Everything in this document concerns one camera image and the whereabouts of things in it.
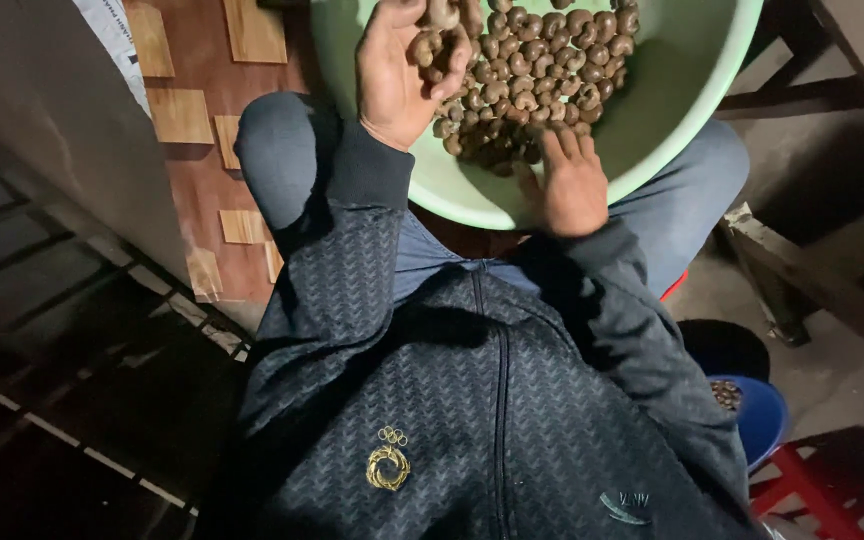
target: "pile of cashew nuts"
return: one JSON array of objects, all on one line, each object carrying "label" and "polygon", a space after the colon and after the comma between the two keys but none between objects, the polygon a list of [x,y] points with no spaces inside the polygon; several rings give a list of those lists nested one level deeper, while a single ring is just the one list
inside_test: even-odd
[{"label": "pile of cashew nuts", "polygon": [[[551,3],[562,10],[573,1]],[[474,0],[429,0],[425,30],[409,47],[422,78],[443,79],[460,24],[472,44],[462,86],[436,110],[432,133],[445,151],[512,176],[514,161],[542,158],[532,128],[590,134],[603,104],[625,86],[625,59],[636,48],[638,0],[612,5],[615,11],[537,15],[512,0],[488,0],[483,25]]]}]

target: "patterned jacket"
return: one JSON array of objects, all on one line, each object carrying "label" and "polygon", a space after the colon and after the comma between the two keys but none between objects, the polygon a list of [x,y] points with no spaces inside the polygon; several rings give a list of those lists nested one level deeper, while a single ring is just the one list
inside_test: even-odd
[{"label": "patterned jacket", "polygon": [[285,270],[196,537],[760,538],[735,419],[628,228],[546,241],[572,262],[558,296],[456,267],[395,305],[413,165],[348,123],[274,232]]}]

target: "right hand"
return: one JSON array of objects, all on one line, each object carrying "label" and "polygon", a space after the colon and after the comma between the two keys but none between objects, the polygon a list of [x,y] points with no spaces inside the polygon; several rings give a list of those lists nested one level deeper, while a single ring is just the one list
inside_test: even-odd
[{"label": "right hand", "polygon": [[539,138],[545,187],[524,164],[516,166],[519,185],[544,227],[560,239],[590,235],[609,221],[609,181],[595,153],[593,138],[571,129],[545,130]]},{"label": "right hand", "polygon": [[428,87],[406,57],[425,12],[426,0],[379,0],[355,55],[359,121],[376,140],[402,152],[426,130],[442,100],[459,90],[473,54],[469,36],[457,26],[448,73]]}]

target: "brown wall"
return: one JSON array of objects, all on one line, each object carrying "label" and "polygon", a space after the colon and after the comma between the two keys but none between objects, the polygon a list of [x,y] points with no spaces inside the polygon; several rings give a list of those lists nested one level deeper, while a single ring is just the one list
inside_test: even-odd
[{"label": "brown wall", "polygon": [[0,0],[7,154],[188,282],[152,122],[72,0]]}]

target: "blue jeans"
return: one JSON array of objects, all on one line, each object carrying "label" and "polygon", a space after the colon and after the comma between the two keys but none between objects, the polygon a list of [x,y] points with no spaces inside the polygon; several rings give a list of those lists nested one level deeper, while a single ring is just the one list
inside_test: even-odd
[{"label": "blue jeans", "polygon": [[[276,92],[248,104],[239,120],[235,153],[272,231],[295,222],[309,197],[322,196],[341,132],[335,110],[310,96]],[[609,207],[608,215],[621,217],[638,236],[648,266],[648,286],[656,296],[685,272],[736,199],[748,173],[749,156],[741,139],[727,124],[709,120],[654,178]],[[527,248],[529,242],[521,247]],[[537,276],[551,283],[555,268],[544,264],[533,271],[528,264],[535,260],[462,258],[407,212],[398,239],[394,298],[404,299],[447,264],[479,266],[513,286],[538,293],[544,280]]]}]

